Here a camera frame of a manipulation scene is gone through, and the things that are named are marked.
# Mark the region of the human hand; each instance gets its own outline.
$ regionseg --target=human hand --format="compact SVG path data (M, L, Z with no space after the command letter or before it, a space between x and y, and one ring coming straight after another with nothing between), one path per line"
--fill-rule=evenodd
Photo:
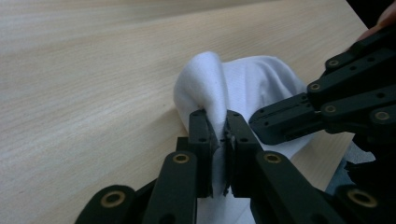
M370 28L368 31L364 32L359 38L359 40L363 40L369 35L373 35L382 28L392 25L396 23L396 0L390 4L390 6L385 9L385 11L381 14L378 19L376 26Z

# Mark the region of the light wood surface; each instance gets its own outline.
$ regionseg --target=light wood surface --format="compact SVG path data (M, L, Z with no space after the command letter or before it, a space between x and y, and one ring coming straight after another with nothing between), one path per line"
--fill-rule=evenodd
M172 90L193 55L274 55L309 83L364 30L345 0L1 0L0 223L73 223L154 179L186 135ZM325 189L349 141L292 161Z

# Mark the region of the white towel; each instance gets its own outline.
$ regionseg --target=white towel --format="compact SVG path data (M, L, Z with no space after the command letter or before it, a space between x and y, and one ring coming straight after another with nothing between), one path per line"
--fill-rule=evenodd
M174 101L186 129L189 115L205 109L217 138L223 138L227 109L236 111L248 121L260 108L304 92L305 84L278 58L255 56L223 63L214 52L192 58L180 73L174 89ZM280 152L291 158L311 139L299 138L264 150ZM198 201L197 223L254 223L249 199L223 197L223 148L213 158L213 199Z

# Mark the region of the wooden table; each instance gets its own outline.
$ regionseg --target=wooden table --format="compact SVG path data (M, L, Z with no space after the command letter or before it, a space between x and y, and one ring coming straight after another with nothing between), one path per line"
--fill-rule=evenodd
M364 30L345 0L1 0L0 222L73 223L154 179L186 135L172 91L193 55L275 55L309 83ZM325 189L349 141L320 133L292 161Z

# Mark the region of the metal rivet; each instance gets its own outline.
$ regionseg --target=metal rivet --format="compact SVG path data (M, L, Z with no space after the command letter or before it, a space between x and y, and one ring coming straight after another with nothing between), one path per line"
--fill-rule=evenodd
M190 157L186 154L177 154L173 157L173 161L176 163L186 163L190 160Z
M278 155L272 154L272 153L265 154L264 159L271 163L280 163L282 161L282 159L280 159L280 157Z
M338 62L337 60L332 60L329 61L329 66L337 66L340 62Z
M352 202L358 205L368 208L374 208L378 206L378 201L376 198L363 190L350 189L346 195Z
M386 120L390 118L390 115L387 112L377 112L375 113L375 118L379 120Z
M312 91L317 91L318 89L320 89L320 85L318 83L314 83L310 86Z
M120 190L113 190L105 194L100 204L105 208L112 208L120 205L125 200L125 193Z
M333 105L326 105L326 107L324 108L324 110L325 110L327 113L334 113L334 112L337 110L337 108L335 108L335 106L333 106Z

